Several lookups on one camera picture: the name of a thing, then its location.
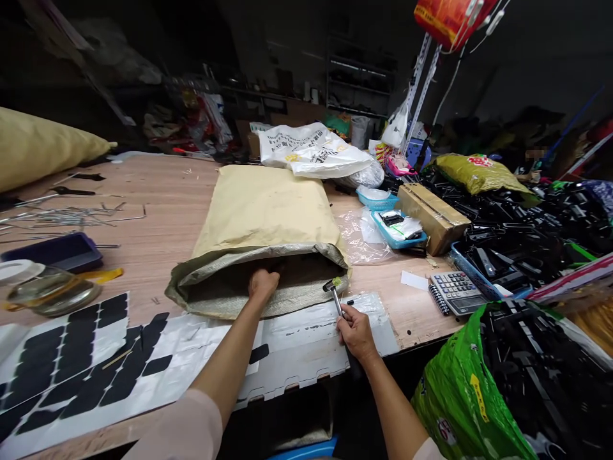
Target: calculator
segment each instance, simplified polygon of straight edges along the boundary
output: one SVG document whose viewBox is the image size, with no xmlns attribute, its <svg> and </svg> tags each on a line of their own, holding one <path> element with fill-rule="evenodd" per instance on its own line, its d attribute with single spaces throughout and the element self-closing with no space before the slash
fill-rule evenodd
<svg viewBox="0 0 613 460">
<path fill-rule="evenodd" d="M 430 292 L 443 314 L 447 308 L 456 316 L 469 315 L 489 302 L 464 272 L 438 273 L 430 280 Z"/>
</svg>

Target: pink sleeve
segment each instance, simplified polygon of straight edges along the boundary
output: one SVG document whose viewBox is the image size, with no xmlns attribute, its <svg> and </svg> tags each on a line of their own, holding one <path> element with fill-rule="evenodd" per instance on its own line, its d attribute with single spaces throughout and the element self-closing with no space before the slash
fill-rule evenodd
<svg viewBox="0 0 613 460">
<path fill-rule="evenodd" d="M 413 460 L 445 460 L 432 438 L 428 438 L 415 453 Z"/>
<path fill-rule="evenodd" d="M 222 443 L 222 416 L 205 393 L 189 389 L 124 456 L 133 459 L 214 460 Z"/>
</svg>

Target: wooden table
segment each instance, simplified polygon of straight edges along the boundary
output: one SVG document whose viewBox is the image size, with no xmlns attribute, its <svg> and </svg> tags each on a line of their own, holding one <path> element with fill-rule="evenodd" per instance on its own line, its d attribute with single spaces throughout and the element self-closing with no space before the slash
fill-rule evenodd
<svg viewBox="0 0 613 460">
<path fill-rule="evenodd" d="M 125 196 L 56 197 L 42 208 L 62 206 L 115 207 L 123 201 L 124 211 L 116 218 L 142 215 L 145 219 L 116 222 L 117 227 L 85 227 L 85 232 L 97 244 L 121 244 L 119 249 L 100 249 L 104 256 L 104 268 L 123 268 L 124 275 L 103 285 L 100 299 L 130 292 L 130 326 L 151 321 L 159 312 L 180 315 L 183 310 L 164 297 L 170 271 L 179 262 L 189 259 L 200 233 L 211 202 L 219 164 L 203 160 L 169 156 L 136 156 L 122 164 L 102 164 L 79 169 L 80 172 L 100 173 L 106 180 L 70 179 L 62 183 L 68 188 L 95 190 L 97 194 Z M 65 178 L 67 171 L 30 184 L 16 192 L 21 199 L 31 199 L 47 194 L 53 182 Z M 355 196 L 335 192 L 326 186 L 332 212 L 335 216 L 360 209 Z M 12 210 L 0 213 L 0 220 L 23 212 Z M 52 227 L 40 231 L 64 231 L 70 227 Z M 27 238 L 28 230 L 14 229 L 11 234 L 0 236 L 0 252 L 37 242 L 5 243 L 2 241 Z M 450 271 L 440 257 L 433 257 L 438 268 L 433 268 L 419 257 L 401 256 L 398 259 L 372 266 L 355 266 L 348 295 L 377 291 L 381 296 L 400 349 L 408 349 L 458 330 L 462 323 L 453 316 L 443 316 L 430 293 L 400 283 L 400 274 L 406 270 L 415 275 L 429 277 L 433 273 Z M 6 312 L 0 310 L 0 325 L 20 323 L 35 326 L 46 321 L 28 310 Z M 138 440 L 159 417 L 154 412 L 124 420 L 120 423 L 85 434 L 35 454 L 41 459 L 77 459 Z"/>
</svg>

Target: blue plastic basket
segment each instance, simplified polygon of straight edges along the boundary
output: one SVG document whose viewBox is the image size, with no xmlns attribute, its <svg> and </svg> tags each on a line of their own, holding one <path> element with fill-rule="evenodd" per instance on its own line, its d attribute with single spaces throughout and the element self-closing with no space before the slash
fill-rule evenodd
<svg viewBox="0 0 613 460">
<path fill-rule="evenodd" d="M 389 211 L 396 206 L 396 203 L 399 201 L 398 197 L 394 195 L 390 195 L 389 198 L 385 200 L 371 200 L 366 198 L 360 192 L 356 191 L 358 194 L 358 198 L 361 203 L 363 203 L 369 210 L 371 211 Z"/>
<path fill-rule="evenodd" d="M 426 235 L 425 232 L 421 232 L 421 236 L 414 240 L 396 241 L 390 236 L 388 232 L 386 232 L 385 224 L 381 223 L 379 219 L 375 218 L 375 214 L 376 213 L 374 212 L 370 213 L 370 215 L 372 216 L 372 220 L 377 223 L 377 225 L 379 226 L 379 231 L 383 235 L 383 238 L 388 242 L 388 245 L 390 245 L 392 249 L 404 249 L 407 247 L 417 246 L 419 243 L 424 242 L 428 239 L 428 235 Z"/>
<path fill-rule="evenodd" d="M 492 283 L 485 279 L 481 272 L 477 270 L 473 264 L 466 259 L 466 257 L 460 254 L 460 251 L 455 248 L 456 244 L 457 242 L 451 244 L 450 254 L 457 267 L 468 275 L 474 285 L 477 286 L 477 288 L 479 288 L 483 295 L 485 295 L 489 300 L 503 299 L 504 297 L 500 292 L 498 292 L 498 289 L 496 289 Z M 524 298 L 532 291 L 534 291 L 534 289 L 529 287 L 518 292 L 517 294 L 513 294 L 513 298 Z"/>
</svg>

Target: jar lid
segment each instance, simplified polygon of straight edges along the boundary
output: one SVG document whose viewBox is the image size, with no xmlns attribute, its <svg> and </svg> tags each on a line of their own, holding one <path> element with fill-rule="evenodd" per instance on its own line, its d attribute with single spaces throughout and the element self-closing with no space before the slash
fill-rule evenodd
<svg viewBox="0 0 613 460">
<path fill-rule="evenodd" d="M 0 263 L 0 286 L 26 282 L 40 275 L 45 266 L 27 259 Z"/>
</svg>

